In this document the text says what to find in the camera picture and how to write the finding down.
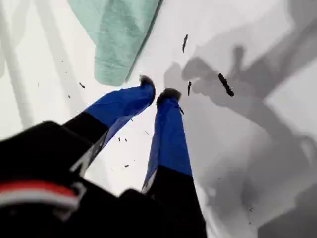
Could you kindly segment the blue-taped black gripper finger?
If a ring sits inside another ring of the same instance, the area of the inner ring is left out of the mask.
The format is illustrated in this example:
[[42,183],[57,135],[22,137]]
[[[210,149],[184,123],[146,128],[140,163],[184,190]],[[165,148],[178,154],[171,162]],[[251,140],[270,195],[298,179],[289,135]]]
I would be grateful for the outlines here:
[[166,88],[158,97],[143,193],[161,212],[159,229],[166,238],[205,238],[184,132],[181,93]]
[[139,86],[107,93],[66,122],[63,126],[93,144],[88,147],[92,148],[90,157],[76,161],[71,171],[84,172],[116,133],[153,103],[155,96],[153,81],[142,75]]

